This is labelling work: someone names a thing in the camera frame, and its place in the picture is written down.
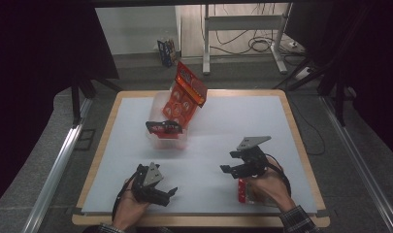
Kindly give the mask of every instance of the clear plastic box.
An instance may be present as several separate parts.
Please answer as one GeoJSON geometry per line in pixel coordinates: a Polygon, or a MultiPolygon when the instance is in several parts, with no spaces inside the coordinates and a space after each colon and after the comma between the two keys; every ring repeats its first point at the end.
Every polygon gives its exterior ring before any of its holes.
{"type": "MultiPolygon", "coordinates": [[[[162,110],[166,103],[169,101],[171,92],[170,91],[160,91],[154,98],[151,105],[150,115],[148,121],[165,121],[167,118],[163,115],[162,110]]],[[[182,129],[182,134],[179,134],[177,139],[161,139],[155,134],[150,134],[148,130],[146,135],[150,140],[151,145],[155,149],[180,149],[186,148],[187,142],[187,128],[182,129]]]]}

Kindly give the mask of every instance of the sleeve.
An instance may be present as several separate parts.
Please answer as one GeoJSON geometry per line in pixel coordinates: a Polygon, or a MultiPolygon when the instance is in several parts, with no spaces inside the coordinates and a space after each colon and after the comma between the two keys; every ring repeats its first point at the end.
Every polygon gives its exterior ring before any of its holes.
{"type": "Polygon", "coordinates": [[[281,214],[281,222],[283,223],[284,230],[287,233],[314,233],[322,232],[306,214],[301,206],[281,214]]]}
{"type": "Polygon", "coordinates": [[[105,224],[105,223],[100,224],[97,232],[98,233],[126,233],[123,230],[119,230],[119,229],[112,227],[112,226],[105,224]]]}

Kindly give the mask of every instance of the metal rail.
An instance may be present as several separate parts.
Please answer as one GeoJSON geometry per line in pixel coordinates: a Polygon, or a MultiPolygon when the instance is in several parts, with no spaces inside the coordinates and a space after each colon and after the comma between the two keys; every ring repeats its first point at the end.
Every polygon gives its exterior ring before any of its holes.
{"type": "Polygon", "coordinates": [[[63,172],[66,168],[66,165],[69,161],[69,157],[75,147],[76,141],[81,134],[83,124],[85,122],[85,118],[87,116],[87,112],[90,109],[92,100],[84,99],[81,107],[81,121],[79,125],[75,128],[71,128],[65,142],[59,152],[59,155],[56,157],[54,164],[50,170],[48,178],[45,181],[45,184],[41,190],[41,193],[36,200],[35,205],[30,212],[30,215],[24,224],[22,229],[22,233],[36,233],[41,226],[43,218],[45,217],[46,211],[48,210],[50,201],[54,195],[54,192],[59,185],[60,179],[63,175],[63,172]]]}
{"type": "Polygon", "coordinates": [[[378,211],[380,212],[384,222],[389,229],[389,232],[393,233],[393,207],[389,203],[386,195],[378,185],[374,175],[367,166],[365,159],[360,154],[356,145],[353,143],[350,135],[347,133],[345,127],[342,127],[339,121],[335,117],[335,108],[332,105],[331,100],[328,97],[320,97],[321,102],[324,104],[325,110],[329,115],[335,129],[337,130],[339,137],[341,138],[344,146],[353,162],[354,167],[360,175],[365,187],[368,189],[378,211]]]}

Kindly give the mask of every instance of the gray floor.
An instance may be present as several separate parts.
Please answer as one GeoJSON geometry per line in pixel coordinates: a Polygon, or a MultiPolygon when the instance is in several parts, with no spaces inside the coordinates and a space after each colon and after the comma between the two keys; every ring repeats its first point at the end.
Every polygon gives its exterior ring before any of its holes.
{"type": "MultiPolygon", "coordinates": [[[[168,89],[175,68],[160,66],[156,56],[117,56],[120,80],[114,81],[126,90],[168,89]]],[[[285,76],[278,73],[271,56],[218,58],[213,60],[211,74],[202,75],[200,59],[183,61],[208,88],[271,88],[285,76]]],[[[310,157],[311,166],[331,217],[325,232],[388,232],[380,213],[344,149],[342,141],[322,108],[315,87],[318,80],[288,93],[294,116],[310,157]]],[[[95,135],[90,147],[79,141],[72,153],[59,187],[49,205],[39,232],[82,232],[84,227],[71,221],[116,93],[95,83],[98,94],[93,99],[84,125],[86,135],[95,135]]],[[[26,164],[0,200],[0,232],[19,232],[27,220],[38,194],[57,157],[72,124],[70,91],[54,100],[49,124],[33,149],[26,164]]],[[[368,166],[393,205],[393,153],[345,103],[346,128],[368,166]]]]}

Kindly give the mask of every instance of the black curtain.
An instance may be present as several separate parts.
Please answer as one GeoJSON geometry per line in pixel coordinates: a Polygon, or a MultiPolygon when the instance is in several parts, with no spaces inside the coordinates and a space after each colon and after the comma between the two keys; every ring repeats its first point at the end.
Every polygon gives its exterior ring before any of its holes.
{"type": "Polygon", "coordinates": [[[357,93],[354,108],[393,151],[393,1],[375,1],[344,74],[357,93]]]}
{"type": "Polygon", "coordinates": [[[54,96],[72,77],[118,78],[94,8],[0,1],[0,197],[45,129],[54,96]]]}

